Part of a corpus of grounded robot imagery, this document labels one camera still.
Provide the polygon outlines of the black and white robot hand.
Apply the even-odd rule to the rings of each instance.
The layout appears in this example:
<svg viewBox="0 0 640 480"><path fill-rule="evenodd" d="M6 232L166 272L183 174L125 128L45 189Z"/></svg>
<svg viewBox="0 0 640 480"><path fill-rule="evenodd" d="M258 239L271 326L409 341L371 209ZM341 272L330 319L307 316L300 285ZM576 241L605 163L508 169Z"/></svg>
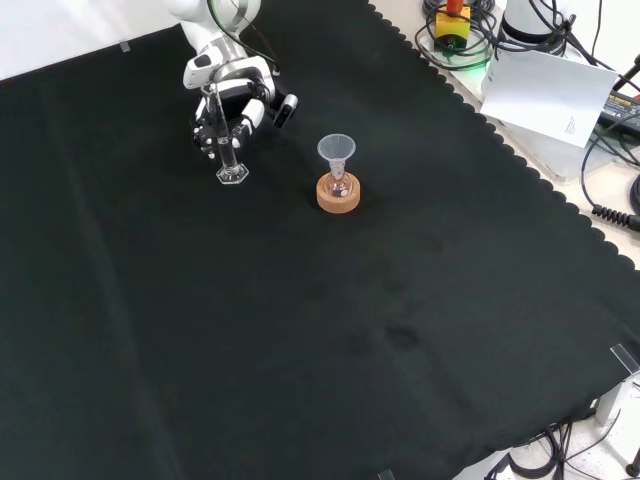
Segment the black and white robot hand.
<svg viewBox="0 0 640 480"><path fill-rule="evenodd" d="M201 100L192 120L197 147L212 159L222 147L244 147L274 104L276 87L266 61L248 57L226 62L213 47L190 59L183 84L197 90Z"/></svg>

